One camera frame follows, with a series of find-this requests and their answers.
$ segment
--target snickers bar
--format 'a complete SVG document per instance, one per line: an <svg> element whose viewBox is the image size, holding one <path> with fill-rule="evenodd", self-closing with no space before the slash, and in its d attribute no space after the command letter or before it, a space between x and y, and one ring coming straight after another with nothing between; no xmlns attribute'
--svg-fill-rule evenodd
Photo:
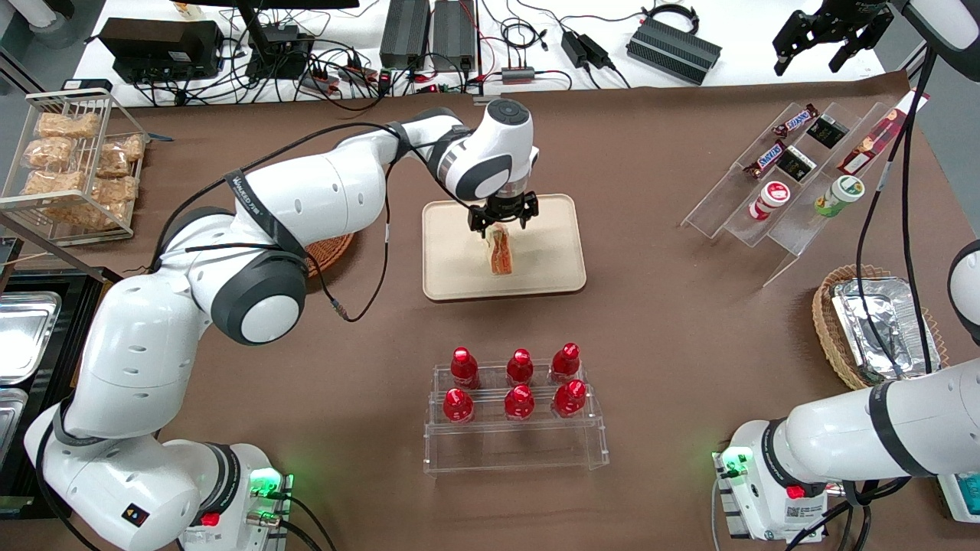
<svg viewBox="0 0 980 551"><path fill-rule="evenodd" d="M782 140L777 139L772 148L763 153L757 161L748 165L742 170L749 173L749 175L751 175L753 178L759 179L762 177L762 173L764 173L770 166L775 164L780 157L783 156L783 153L786 153L786 144L784 144Z"/></svg>
<svg viewBox="0 0 980 551"><path fill-rule="evenodd" d="M820 112L813 107L813 104L807 103L807 108L803 109L796 117L790 119L789 121L783 123L779 126L774 126L772 133L779 137L786 137L790 135L790 132L803 126L806 121L813 119L814 117L819 117Z"/></svg>

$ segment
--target red bottle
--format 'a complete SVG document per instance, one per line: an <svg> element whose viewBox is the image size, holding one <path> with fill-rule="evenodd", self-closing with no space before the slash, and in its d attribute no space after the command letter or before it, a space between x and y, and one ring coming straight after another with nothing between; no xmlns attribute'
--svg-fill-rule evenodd
<svg viewBox="0 0 980 551"><path fill-rule="evenodd" d="M558 387L552 400L552 411L558 417L571 417L585 407L585 383L574 378Z"/></svg>
<svg viewBox="0 0 980 551"><path fill-rule="evenodd" d="M453 381L456 386L476 390L480 387L480 371L476 364L476 358L464 347L459 347L453 352L453 361L449 364L449 371L453 374Z"/></svg>
<svg viewBox="0 0 980 551"><path fill-rule="evenodd" d="M578 345L569 342L552 359L552 367L548 370L548 380L554 384L564 384L575 378L582 362L578 359Z"/></svg>
<svg viewBox="0 0 980 551"><path fill-rule="evenodd" d="M507 382L511 386L530 384L532 375L534 364L531 363L531 354L523 348L516 349L514 356L507 362Z"/></svg>
<svg viewBox="0 0 980 551"><path fill-rule="evenodd" d="M519 384L504 397L504 413L511 421L523 421L534 411L534 395L526 384Z"/></svg>
<svg viewBox="0 0 980 551"><path fill-rule="evenodd" d="M442 403L442 413L452 423L469 423L473 420L473 399L458 388L450 388Z"/></svg>

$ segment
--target wire rack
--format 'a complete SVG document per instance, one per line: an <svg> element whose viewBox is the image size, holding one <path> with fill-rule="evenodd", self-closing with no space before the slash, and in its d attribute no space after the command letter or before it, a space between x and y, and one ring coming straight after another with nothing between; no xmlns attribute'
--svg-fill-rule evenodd
<svg viewBox="0 0 980 551"><path fill-rule="evenodd" d="M82 117L94 115L98 121L98 129L92 137L76 138L74 150L67 171L80 172L84 175L83 185L79 189L53 191L22 195L30 173L35 169L24 167L20 155L11 164L4 183L3 195L0 197L0 211L41 235L58 246L97 243L112 239L126 239L133 235L131 222L133 202L125 203L124 208L111 211L93 197L97 168L102 154L102 145L113 141L139 135L144 146L149 142L149 134L133 118L107 90L90 88L82 90L62 90L29 94L26 101L30 106L24 121L24 130L18 143L18 153L24 152L31 140L35 139L34 130L38 119L44 113L55 113L65 116ZM124 132L107 134L113 110L119 110L124 116L117 118L124 125L126 120L131 124ZM136 189L139 189L139 175L143 168L143 159L137 159L129 166L129 175L135 179ZM63 208L74 208L76 211L84 205L88 214L103 223L98 229L60 222L51 215L64 212Z"/></svg>

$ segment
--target wicker basket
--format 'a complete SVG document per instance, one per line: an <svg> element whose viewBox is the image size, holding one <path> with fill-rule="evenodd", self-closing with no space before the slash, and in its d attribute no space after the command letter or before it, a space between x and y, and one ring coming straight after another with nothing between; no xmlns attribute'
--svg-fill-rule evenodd
<svg viewBox="0 0 980 551"><path fill-rule="evenodd" d="M341 235L340 237L333 237L331 239L317 241L316 243L311 243L310 246L307 247L307 252L309 252L313 258L317 259L319 268L322 271L325 271L340 259L340 256L344 254L347 247L351 246L351 241L353 240L354 234L348 233L347 235ZM313 265L313 262L311 262L309 258L307 258L307 267L309 268L307 277L316 277L317 268Z"/></svg>
<svg viewBox="0 0 980 551"><path fill-rule="evenodd" d="M813 326L816 327L816 334L820 338L820 346L823 347L823 353L827 356L827 361L830 362L831 367L834 368L834 372L852 390L867 388L871 386L871 382L860 375L854 357L851 355L851 346L848 344L847 336L837 319L834 305L830 301L830 288L857 275L853 264L838 268L823 280L823 283L816 289L816 293L813 294ZM861 266L861 276L863 277L887 277L890 275L890 272L880 268L868 265ZM950 357L946 354L943 337L936 329L936 321L932 319L929 311L925 308L922 309L922 317L929 326L929 330L932 331L932 338L936 342L936 351L939 353L940 365L947 366Z"/></svg>

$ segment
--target brown table surface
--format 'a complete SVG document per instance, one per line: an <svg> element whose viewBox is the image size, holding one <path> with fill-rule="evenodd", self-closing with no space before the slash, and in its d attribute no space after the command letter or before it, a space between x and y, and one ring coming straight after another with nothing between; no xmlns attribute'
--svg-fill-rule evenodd
<svg viewBox="0 0 980 551"><path fill-rule="evenodd" d="M588 272L581 292L429 302L421 290L420 213L444 196L420 164L400 164L389 185L391 265L367 317L343 323L311 287L302 321L273 344L244 347L209 331L183 409L162 438L260 446L296 475L296 495L320 514L341 551L711 549L710 451L741 423L782 417L847 390L823 358L810 299L827 273L854 261L868 201L845 210L765 290L762 282L782 258L774 246L712 243L678 223L789 102L838 101L863 113L906 91L902 75L884 75L857 83L519 95L541 148L533 189L575 200ZM404 119L435 105L451 107L469 125L481 117L468 97L427 95L381 102L360 120ZM192 191L348 116L326 103L135 115L176 141L150 148L136 236L79 249L86 262L117 272L147 262L163 220ZM291 155L327 150L337 138ZM925 139L918 132L914 138L918 282L955 364L977 352L949 305L946 276L973 234ZM897 174L865 258L903 274ZM230 206L231 194L216 191L207 201ZM351 310L360 310L374 288L382 240L379 222L358 235L330 274L332 292ZM422 472L434 364L459 345L491 360L518 346L550 355L570 340L582 347L606 415L607 467L438 481ZM874 519L868 550L975 550L980 538L980 526L941 516L930 481L875 502ZM718 525L723 549L782 548L730 540L723 521ZM840 528L832 528L834 535L813 548L836 548ZM0 541L4 550L81 549L57 521L0 523ZM303 547L294 539L290 546Z"/></svg>

